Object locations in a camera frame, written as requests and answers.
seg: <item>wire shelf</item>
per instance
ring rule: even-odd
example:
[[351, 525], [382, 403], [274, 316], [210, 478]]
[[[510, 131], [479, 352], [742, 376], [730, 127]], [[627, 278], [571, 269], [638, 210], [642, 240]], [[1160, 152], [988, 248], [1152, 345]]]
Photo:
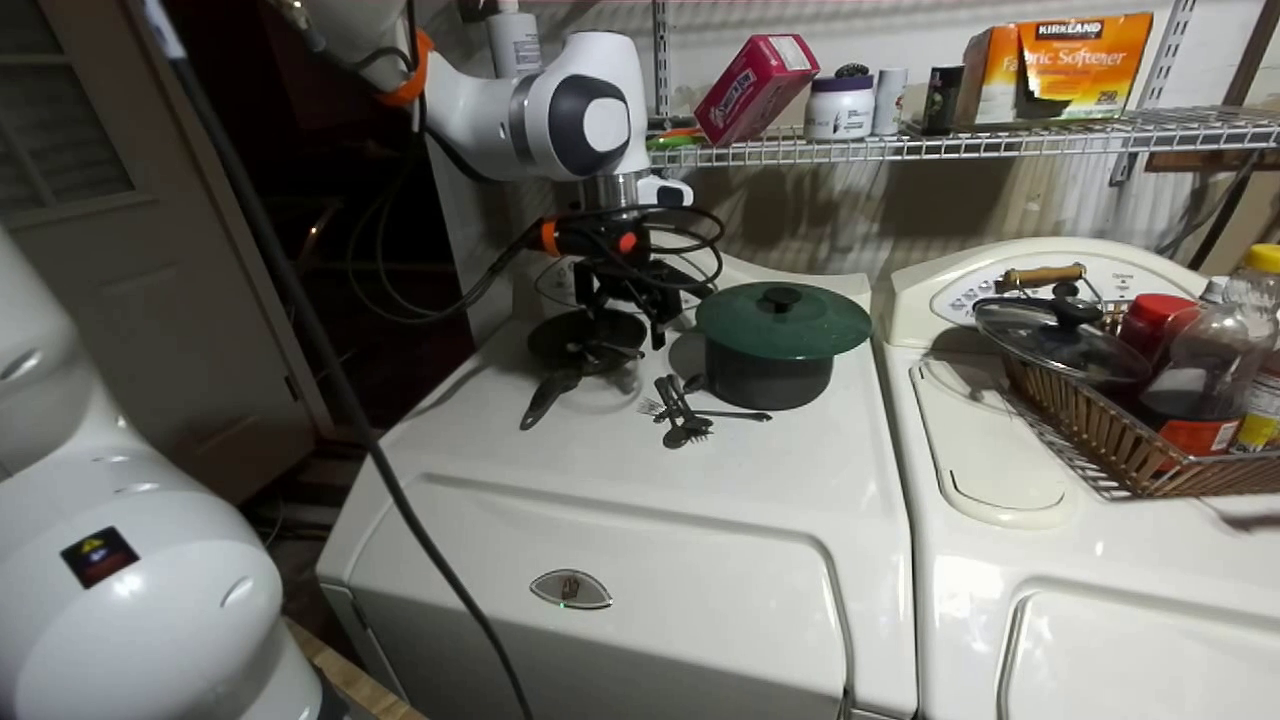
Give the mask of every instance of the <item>wire shelf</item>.
[[1204, 107], [1140, 114], [1123, 121], [1062, 121], [1036, 127], [983, 127], [949, 138], [869, 138], [855, 145], [809, 145], [764, 138], [729, 148], [653, 148], [654, 169], [761, 169], [853, 162], [997, 162], [997, 156], [1116, 156], [1116, 152], [1268, 152], [1280, 148], [1280, 116]]

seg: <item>cardboard box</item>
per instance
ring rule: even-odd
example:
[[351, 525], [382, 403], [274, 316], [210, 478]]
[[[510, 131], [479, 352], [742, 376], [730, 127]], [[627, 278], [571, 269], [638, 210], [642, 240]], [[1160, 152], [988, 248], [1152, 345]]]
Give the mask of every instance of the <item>cardboard box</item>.
[[961, 127], [1119, 116], [1152, 13], [1026, 20], [981, 34], [964, 54]]
[[747, 141], [761, 138], [812, 77], [814, 58], [803, 37], [747, 37], [692, 116], [706, 145]]

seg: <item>washing machine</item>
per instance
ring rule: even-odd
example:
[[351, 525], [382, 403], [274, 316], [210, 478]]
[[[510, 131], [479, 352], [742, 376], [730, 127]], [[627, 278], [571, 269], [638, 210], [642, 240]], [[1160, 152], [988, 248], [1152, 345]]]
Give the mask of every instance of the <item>washing machine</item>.
[[971, 302], [1084, 263], [1102, 302], [1204, 278], [1116, 240], [983, 244], [875, 290], [917, 541], [918, 715], [1277, 715], [1280, 502], [1140, 502], [1000, 392]]
[[[869, 278], [738, 261], [721, 290], [747, 280], [871, 303]], [[798, 409], [761, 415], [686, 392], [710, 428], [670, 439], [654, 381], [696, 357], [696, 332], [670, 323], [627, 388], [578, 381], [527, 423], [537, 329], [509, 322], [382, 435], [532, 715], [913, 715], [913, 533], [871, 339]], [[376, 468], [316, 572], [360, 659], [431, 720], [518, 715]]]

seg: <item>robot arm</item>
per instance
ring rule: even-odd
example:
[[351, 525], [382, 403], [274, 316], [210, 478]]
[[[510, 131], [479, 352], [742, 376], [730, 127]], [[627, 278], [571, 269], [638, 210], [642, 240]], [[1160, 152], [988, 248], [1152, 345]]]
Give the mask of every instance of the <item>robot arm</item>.
[[424, 125], [491, 182], [586, 182], [646, 169], [638, 54], [578, 34], [537, 77], [467, 77], [415, 34], [402, 0], [274, 0], [285, 17], [388, 104], [424, 100]]

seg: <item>door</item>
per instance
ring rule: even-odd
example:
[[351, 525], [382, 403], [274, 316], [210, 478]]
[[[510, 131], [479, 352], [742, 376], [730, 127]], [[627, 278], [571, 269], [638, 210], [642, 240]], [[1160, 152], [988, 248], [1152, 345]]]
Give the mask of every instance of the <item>door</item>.
[[0, 176], [4, 226], [129, 422], [242, 502], [310, 448], [320, 403], [207, 138], [125, 0], [13, 0], [0, 26], [0, 173], [7, 145], [31, 183], [19, 204]]

